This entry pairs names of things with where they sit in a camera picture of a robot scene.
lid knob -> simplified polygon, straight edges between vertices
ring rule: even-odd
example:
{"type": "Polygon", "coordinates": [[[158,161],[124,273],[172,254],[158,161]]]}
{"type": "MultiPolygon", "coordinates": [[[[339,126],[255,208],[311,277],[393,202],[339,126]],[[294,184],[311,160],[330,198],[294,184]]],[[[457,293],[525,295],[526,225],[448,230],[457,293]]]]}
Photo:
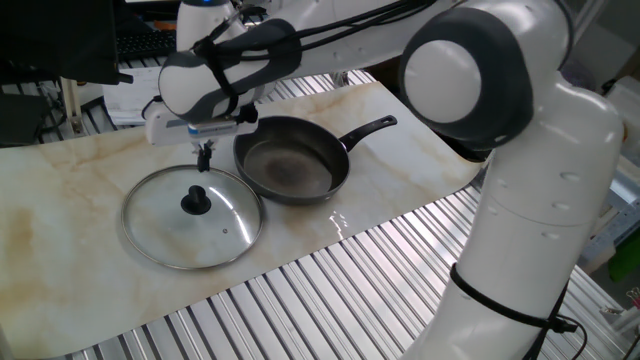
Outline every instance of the lid knob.
{"type": "Polygon", "coordinates": [[[182,210],[191,215],[202,215],[211,209],[211,200],[202,186],[193,185],[189,188],[189,195],[180,202],[182,210]]]}

frying pan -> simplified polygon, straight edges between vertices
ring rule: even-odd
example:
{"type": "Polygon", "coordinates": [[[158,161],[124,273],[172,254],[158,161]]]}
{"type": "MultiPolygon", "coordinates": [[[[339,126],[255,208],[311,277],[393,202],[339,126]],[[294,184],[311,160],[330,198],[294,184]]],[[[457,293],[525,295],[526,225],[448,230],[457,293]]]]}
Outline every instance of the frying pan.
{"type": "Polygon", "coordinates": [[[336,138],[302,119],[274,116],[233,144],[240,176],[258,194],[287,205],[329,200],[349,176],[349,151],[366,136],[396,125],[393,116],[363,125],[336,138]]]}

marble-pattern mat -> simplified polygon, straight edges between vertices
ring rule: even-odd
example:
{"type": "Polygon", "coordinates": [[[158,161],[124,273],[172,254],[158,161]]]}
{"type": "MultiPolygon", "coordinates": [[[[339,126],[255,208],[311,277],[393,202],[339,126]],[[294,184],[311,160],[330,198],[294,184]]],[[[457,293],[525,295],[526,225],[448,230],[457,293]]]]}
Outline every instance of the marble-pattern mat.
{"type": "MultiPolygon", "coordinates": [[[[60,356],[116,336],[305,256],[466,185],[460,158],[378,83],[260,105],[335,135],[392,114],[397,126],[352,150],[331,201],[265,201],[266,224],[237,261],[203,271],[155,264],[124,238],[119,211],[143,177],[193,163],[191,145],[154,148],[143,129],[0,151],[0,324],[18,358],[60,356]]],[[[237,173],[232,139],[212,165],[237,173]]]]}

metal grating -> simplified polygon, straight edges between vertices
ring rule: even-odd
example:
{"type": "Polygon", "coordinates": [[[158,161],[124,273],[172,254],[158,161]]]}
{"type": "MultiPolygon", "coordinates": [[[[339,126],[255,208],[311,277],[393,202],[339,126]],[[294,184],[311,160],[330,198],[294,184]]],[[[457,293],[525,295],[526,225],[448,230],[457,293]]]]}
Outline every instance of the metal grating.
{"type": "MultiPolygon", "coordinates": [[[[122,63],[158,66],[163,58],[122,63]]],[[[363,71],[351,84],[374,81],[363,71]]],[[[44,86],[3,86],[43,94],[44,86]]],[[[328,75],[284,80],[266,101],[334,89],[328,75]]],[[[61,114],[47,117],[47,126],[61,114]]],[[[88,135],[117,131],[104,107],[83,112],[88,135]]],[[[39,143],[73,138],[61,126],[39,143]]],[[[432,319],[451,265],[466,243],[479,182],[303,257],[185,309],[56,360],[397,359],[432,319]]],[[[629,342],[599,315],[617,304],[581,270],[572,275],[562,313],[589,332],[581,359],[618,359],[629,342]]],[[[541,359],[567,359],[580,334],[550,334],[541,359]]]]}

keyboard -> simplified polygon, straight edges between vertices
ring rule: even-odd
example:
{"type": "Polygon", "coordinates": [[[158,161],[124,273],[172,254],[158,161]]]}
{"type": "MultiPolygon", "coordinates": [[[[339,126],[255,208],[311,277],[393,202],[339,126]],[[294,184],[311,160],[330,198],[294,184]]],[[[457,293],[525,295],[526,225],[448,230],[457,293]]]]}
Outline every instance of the keyboard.
{"type": "Polygon", "coordinates": [[[176,51],[176,32],[156,30],[135,35],[119,35],[116,36],[116,44],[120,61],[167,56],[176,51]]]}

